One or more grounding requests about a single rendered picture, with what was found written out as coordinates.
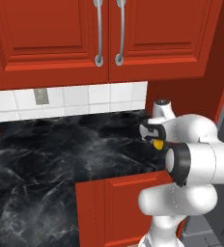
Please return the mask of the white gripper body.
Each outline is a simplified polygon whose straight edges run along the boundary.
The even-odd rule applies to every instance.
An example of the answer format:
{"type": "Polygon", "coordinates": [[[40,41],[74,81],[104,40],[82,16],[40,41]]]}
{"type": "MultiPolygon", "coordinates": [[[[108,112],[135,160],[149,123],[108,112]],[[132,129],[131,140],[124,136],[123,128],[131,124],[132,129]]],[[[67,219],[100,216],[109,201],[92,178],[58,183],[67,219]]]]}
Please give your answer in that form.
{"type": "Polygon", "coordinates": [[[148,123],[148,120],[144,120],[139,125],[139,132],[141,137],[150,142],[152,140],[166,140],[166,131],[162,124],[148,123]]]}

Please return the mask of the red tall cabinet side panel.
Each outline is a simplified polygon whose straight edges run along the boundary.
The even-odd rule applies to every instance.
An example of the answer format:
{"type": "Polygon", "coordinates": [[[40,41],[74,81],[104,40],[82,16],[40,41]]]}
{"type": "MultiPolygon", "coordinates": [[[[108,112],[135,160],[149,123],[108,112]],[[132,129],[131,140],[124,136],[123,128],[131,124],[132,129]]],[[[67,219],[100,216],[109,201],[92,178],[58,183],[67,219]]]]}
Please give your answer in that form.
{"type": "Polygon", "coordinates": [[[153,114],[154,101],[171,100],[174,112],[199,114],[218,123],[224,104],[224,0],[210,50],[205,75],[201,78],[150,81],[145,103],[153,114]]]}

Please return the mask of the red base cabinet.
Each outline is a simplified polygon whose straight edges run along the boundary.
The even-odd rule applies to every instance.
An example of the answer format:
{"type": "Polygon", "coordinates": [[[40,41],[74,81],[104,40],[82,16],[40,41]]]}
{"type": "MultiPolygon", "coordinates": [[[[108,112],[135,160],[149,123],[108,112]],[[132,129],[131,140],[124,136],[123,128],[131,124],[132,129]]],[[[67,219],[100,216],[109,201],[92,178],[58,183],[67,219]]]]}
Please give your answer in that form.
{"type": "Polygon", "coordinates": [[[151,217],[138,206],[142,189],[170,183],[165,172],[78,182],[75,185],[80,247],[129,247],[139,243],[151,217]]]}

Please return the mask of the red wall cupboard door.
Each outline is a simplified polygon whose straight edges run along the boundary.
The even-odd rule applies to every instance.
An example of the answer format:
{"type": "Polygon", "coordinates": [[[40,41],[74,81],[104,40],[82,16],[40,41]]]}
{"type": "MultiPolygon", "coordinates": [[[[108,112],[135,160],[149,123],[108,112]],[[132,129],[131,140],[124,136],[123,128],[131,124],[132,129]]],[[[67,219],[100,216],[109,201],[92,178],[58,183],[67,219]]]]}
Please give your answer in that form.
{"type": "Polygon", "coordinates": [[[0,0],[0,90],[108,81],[108,0],[102,0],[102,58],[93,0],[0,0]]]}
{"type": "Polygon", "coordinates": [[[124,62],[121,10],[108,1],[111,82],[196,78],[204,75],[223,0],[126,0],[124,62]]]}

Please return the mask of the grey wall socket plate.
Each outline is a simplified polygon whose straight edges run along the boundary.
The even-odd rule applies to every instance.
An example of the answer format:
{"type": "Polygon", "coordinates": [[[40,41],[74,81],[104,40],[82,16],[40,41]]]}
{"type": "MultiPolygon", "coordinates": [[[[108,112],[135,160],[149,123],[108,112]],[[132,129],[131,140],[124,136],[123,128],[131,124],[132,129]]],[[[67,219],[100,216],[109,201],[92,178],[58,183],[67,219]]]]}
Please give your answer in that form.
{"type": "Polygon", "coordinates": [[[48,104],[48,94],[46,88],[38,88],[34,90],[35,101],[37,105],[48,104]]]}

